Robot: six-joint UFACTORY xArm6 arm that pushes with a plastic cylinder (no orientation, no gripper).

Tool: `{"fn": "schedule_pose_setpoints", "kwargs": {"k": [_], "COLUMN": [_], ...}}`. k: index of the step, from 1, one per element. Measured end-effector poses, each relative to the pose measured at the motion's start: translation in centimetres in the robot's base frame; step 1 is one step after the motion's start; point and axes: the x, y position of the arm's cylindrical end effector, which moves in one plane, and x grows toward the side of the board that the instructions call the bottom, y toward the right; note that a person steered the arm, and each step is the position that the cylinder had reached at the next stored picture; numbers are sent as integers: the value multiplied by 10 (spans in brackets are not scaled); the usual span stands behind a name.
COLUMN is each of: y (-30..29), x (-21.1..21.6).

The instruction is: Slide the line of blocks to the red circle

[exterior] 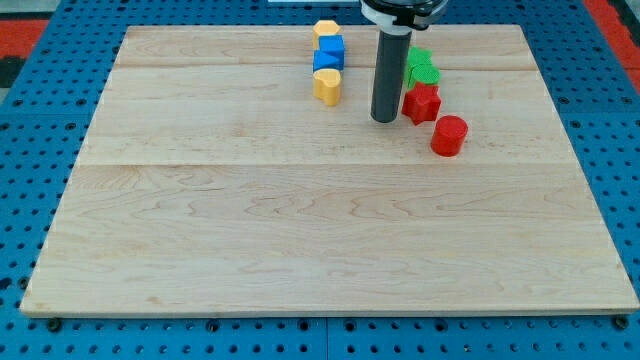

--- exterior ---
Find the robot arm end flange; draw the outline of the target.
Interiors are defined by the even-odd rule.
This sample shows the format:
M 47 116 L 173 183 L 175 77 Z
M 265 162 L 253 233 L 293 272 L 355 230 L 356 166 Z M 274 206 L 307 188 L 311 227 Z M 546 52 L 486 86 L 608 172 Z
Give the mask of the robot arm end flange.
M 383 32 L 423 31 L 444 16 L 448 0 L 361 0 L 362 15 Z

